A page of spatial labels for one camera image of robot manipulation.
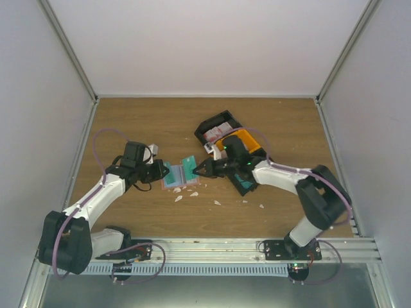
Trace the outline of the teal credit card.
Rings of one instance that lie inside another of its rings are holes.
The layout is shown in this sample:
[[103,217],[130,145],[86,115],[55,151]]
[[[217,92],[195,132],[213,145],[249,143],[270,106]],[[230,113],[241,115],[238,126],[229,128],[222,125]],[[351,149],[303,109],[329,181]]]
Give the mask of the teal credit card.
[[195,157],[193,155],[182,159],[182,167],[186,181],[196,180],[198,175],[194,174],[193,170],[197,167]]

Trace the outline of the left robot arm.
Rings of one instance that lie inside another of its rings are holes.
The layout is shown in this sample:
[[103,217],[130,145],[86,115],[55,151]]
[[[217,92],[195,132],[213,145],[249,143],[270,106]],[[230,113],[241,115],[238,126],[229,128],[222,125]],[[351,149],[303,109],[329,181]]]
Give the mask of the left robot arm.
[[157,158],[158,147],[128,141],[96,185],[62,212],[52,210],[44,219],[38,259],[51,266],[63,279],[68,274],[81,274],[91,260],[114,255],[128,263],[143,258],[150,243],[141,249],[133,247],[130,231],[116,226],[92,232],[99,217],[114,201],[138,183],[151,185],[163,179],[170,170]]

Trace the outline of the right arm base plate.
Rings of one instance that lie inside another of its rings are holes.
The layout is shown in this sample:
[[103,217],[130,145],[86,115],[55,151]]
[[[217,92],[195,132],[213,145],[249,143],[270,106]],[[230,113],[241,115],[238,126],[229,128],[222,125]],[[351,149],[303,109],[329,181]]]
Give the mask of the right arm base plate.
[[299,247],[291,239],[267,239],[262,244],[267,261],[320,261],[322,259],[318,241],[303,247]]

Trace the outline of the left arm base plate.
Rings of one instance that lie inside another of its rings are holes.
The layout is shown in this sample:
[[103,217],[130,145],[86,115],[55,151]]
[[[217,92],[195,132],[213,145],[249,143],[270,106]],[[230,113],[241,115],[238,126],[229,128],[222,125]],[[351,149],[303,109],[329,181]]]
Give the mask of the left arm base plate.
[[149,239],[131,239],[130,244],[123,244],[121,249],[124,250],[129,246],[139,245],[136,248],[121,253],[105,254],[96,257],[96,260],[123,260],[123,261],[147,261],[151,259],[152,240]]

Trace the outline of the pink card holder wallet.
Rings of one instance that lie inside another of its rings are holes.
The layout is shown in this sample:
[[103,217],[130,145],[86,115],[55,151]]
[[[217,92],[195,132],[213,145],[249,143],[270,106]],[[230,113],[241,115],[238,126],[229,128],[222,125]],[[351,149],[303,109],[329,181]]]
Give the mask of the pink card holder wallet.
[[169,173],[161,180],[162,189],[183,188],[200,184],[200,178],[186,178],[184,166],[171,165],[165,162],[164,166],[169,169]]

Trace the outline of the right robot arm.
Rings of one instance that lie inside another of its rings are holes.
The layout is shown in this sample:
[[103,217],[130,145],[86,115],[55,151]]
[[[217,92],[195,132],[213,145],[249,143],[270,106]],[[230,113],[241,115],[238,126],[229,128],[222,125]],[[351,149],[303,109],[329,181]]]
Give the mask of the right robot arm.
[[334,174],[323,165],[314,169],[297,168],[273,162],[269,156],[251,153],[236,135],[223,139],[222,148],[204,145],[210,157],[193,169],[206,178],[239,176],[258,185],[269,185],[298,196],[304,217],[284,237],[284,252],[298,260],[309,244],[321,233],[336,225],[343,213],[351,217],[351,199]]

